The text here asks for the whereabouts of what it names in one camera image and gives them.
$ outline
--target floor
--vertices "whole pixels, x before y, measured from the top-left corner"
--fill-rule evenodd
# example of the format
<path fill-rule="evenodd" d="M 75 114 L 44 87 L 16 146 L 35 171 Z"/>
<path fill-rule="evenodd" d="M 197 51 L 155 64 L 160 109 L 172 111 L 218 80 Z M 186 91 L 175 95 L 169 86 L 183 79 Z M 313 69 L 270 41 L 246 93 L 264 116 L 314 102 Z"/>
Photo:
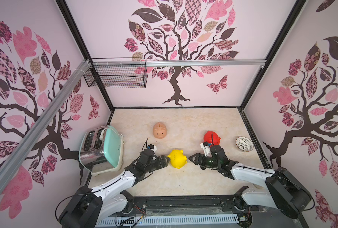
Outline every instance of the floor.
<path fill-rule="evenodd" d="M 163 122 L 167 136 L 156 139 L 153 126 Z M 146 139 L 157 146 L 156 155 L 169 155 L 173 149 L 184 151 L 187 157 L 203 153 L 200 144 L 208 131 L 215 131 L 221 138 L 221 147 L 230 160 L 245 165 L 263 168 L 255 149 L 243 152 L 235 140 L 239 136 L 249 137 L 237 108 L 188 108 L 188 109 L 117 109 L 111 125 L 125 140 L 123 164 L 120 171 L 107 172 L 92 177 L 89 187 L 107 182 L 124 170 L 139 156 Z M 154 171 L 146 180 L 127 189 L 133 196 L 180 196 L 234 194 L 242 186 L 252 185 L 242 180 L 225 178 L 217 171 L 201 170 L 188 160 L 181 169 L 169 163 L 168 167 Z"/>

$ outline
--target cable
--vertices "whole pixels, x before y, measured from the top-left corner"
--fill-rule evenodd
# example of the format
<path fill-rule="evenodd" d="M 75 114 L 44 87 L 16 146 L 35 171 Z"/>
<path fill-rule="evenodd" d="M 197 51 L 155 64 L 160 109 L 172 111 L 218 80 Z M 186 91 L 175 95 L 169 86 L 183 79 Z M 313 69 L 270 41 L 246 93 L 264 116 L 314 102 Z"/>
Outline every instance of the cable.
<path fill-rule="evenodd" d="M 246 166 L 233 166 L 233 167 L 247 168 L 247 169 L 251 169 L 251 170 L 255 170 L 255 171 L 259 171 L 259 172 L 269 173 L 269 174 L 275 175 L 275 176 L 277 176 L 277 177 L 280 177 L 280 178 L 282 178 L 282 179 L 285 179 L 286 181 L 289 181 L 289 182 L 292 183 L 293 185 L 297 186 L 297 187 L 300 188 L 302 191 L 304 191 L 304 192 L 308 195 L 308 197 L 309 197 L 310 199 L 312 199 L 312 201 L 313 201 L 313 206 L 312 206 L 311 208 L 309 208 L 309 209 L 304 209 L 303 211 L 309 211 L 309 210 L 312 210 L 312 209 L 315 207 L 315 205 L 316 205 L 316 203 L 315 203 L 315 201 L 314 201 L 312 195 L 309 194 L 305 189 L 299 187 L 298 185 L 296 185 L 295 183 L 291 182 L 290 180 L 288 180 L 288 179 L 286 179 L 286 178 L 284 178 L 284 177 L 282 177 L 282 176 L 277 175 L 275 172 L 274 172 L 274 173 L 270 173 L 270 172 L 268 172 L 268 171 L 266 171 L 266 170 L 258 170 L 258 169 L 253 169 L 253 168 L 246 167 Z"/>

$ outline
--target piggy bank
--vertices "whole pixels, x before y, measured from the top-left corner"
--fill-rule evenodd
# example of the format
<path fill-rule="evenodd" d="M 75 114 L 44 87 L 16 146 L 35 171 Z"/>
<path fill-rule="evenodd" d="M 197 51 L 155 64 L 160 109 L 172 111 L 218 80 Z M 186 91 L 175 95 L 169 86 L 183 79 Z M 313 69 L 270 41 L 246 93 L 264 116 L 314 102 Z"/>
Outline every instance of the piggy bank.
<path fill-rule="evenodd" d="M 187 163 L 187 157 L 183 154 L 182 150 L 173 150 L 168 157 L 170 163 L 174 168 L 180 169 Z"/>

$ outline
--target pink leaf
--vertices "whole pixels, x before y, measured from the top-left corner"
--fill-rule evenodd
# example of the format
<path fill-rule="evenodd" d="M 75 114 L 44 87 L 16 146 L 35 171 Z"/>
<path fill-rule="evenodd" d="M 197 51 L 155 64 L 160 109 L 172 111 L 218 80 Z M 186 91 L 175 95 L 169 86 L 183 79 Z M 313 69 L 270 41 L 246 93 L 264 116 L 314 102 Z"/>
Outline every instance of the pink leaf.
<path fill-rule="evenodd" d="M 18 56 L 21 58 L 24 64 L 26 57 L 35 56 L 35 49 L 37 48 L 36 41 L 32 40 L 32 32 L 29 27 L 24 27 L 24 33 L 16 31 L 13 34 L 13 44 Z"/>
<path fill-rule="evenodd" d="M 190 43 L 190 44 L 188 45 L 188 49 L 189 49 L 190 51 L 194 51 L 197 47 L 198 47 L 198 43 L 197 43 L 197 42 L 193 42 L 193 43 Z"/>
<path fill-rule="evenodd" d="M 14 127 L 22 127 L 25 122 L 25 118 L 21 115 L 8 116 L 6 119 Z"/>
<path fill-rule="evenodd" d="M 13 98 L 21 106 L 24 106 L 28 102 L 27 97 L 24 94 L 20 93 L 20 92 L 13 92 Z"/>
<path fill-rule="evenodd" d="M 79 118 L 80 118 L 80 115 L 78 115 L 78 114 L 75 114 L 75 115 L 72 116 L 73 120 L 79 120 Z"/>
<path fill-rule="evenodd" d="M 178 51 L 174 51 L 171 55 L 170 55 L 170 60 L 175 59 L 175 57 L 177 57 Z"/>
<path fill-rule="evenodd" d="M 310 111 L 310 113 L 314 116 L 319 116 L 319 115 L 322 115 L 324 114 L 327 110 L 329 110 L 328 108 L 315 108 L 313 110 Z"/>
<path fill-rule="evenodd" d="M 325 100 L 329 102 L 335 102 L 337 100 L 337 97 L 338 97 L 338 91 L 337 89 L 333 89 L 326 94 Z"/>
<path fill-rule="evenodd" d="M 46 96 L 45 92 L 40 94 L 37 98 L 37 105 L 43 108 L 46 108 L 49 105 L 48 96 Z"/>
<path fill-rule="evenodd" d="M 170 47 L 174 47 L 177 44 L 177 42 L 175 41 L 175 39 L 170 37 L 168 44 L 169 44 Z"/>
<path fill-rule="evenodd" d="M 322 160 L 319 165 L 318 165 L 318 169 L 320 170 L 322 177 L 326 176 L 327 174 L 327 164 L 326 164 L 326 160 Z"/>

